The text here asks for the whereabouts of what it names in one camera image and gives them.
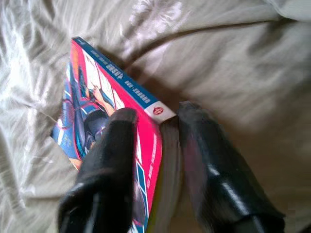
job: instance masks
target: book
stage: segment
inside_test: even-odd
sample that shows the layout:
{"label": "book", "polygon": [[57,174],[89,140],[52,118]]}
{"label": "book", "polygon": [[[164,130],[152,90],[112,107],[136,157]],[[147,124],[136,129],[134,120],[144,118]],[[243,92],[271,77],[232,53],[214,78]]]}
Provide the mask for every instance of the book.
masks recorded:
{"label": "book", "polygon": [[166,232],[181,186],[178,119],[80,37],[72,39],[63,111],[52,137],[79,169],[105,129],[110,115],[136,110],[133,223],[129,232]]}

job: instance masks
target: white bed sheet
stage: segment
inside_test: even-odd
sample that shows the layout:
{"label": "white bed sheet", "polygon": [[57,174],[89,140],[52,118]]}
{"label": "white bed sheet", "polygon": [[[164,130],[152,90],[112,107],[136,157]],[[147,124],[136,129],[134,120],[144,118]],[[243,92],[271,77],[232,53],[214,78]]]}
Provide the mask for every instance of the white bed sheet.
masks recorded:
{"label": "white bed sheet", "polygon": [[[3,0],[0,232],[56,231],[76,175],[49,137],[72,36],[170,107],[190,99],[212,111],[287,215],[286,232],[301,230],[311,219],[310,9],[307,0]],[[194,227],[189,208],[180,204],[172,232]]]}

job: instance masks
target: blue book spine edge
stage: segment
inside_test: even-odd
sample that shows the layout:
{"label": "blue book spine edge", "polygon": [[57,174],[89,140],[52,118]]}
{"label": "blue book spine edge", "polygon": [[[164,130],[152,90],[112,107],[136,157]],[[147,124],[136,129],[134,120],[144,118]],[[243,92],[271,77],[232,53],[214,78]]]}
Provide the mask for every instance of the blue book spine edge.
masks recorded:
{"label": "blue book spine edge", "polygon": [[108,58],[98,52],[89,43],[80,37],[73,40],[81,46],[121,87],[143,108],[146,109],[151,104],[159,101],[146,89],[137,84],[123,70],[117,67]]}

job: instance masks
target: book spine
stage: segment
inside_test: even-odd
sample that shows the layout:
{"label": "book spine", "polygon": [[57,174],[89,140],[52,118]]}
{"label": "book spine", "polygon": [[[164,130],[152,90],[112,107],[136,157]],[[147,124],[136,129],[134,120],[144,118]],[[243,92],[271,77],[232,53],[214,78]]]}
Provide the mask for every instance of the book spine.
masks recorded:
{"label": "book spine", "polygon": [[137,84],[123,70],[118,68],[108,58],[98,52],[89,43],[80,37],[73,40],[81,46],[157,123],[175,116],[175,113],[165,104],[156,99],[146,89]]}

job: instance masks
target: book cover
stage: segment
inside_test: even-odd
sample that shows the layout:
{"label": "book cover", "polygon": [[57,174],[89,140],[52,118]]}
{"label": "book cover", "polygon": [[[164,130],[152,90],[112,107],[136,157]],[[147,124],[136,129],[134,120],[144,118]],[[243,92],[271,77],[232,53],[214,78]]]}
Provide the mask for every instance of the book cover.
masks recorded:
{"label": "book cover", "polygon": [[80,37],[72,39],[66,77],[63,111],[52,137],[77,169],[101,137],[111,114],[124,107],[137,111],[130,232],[145,232],[162,158],[159,124],[175,113]]}

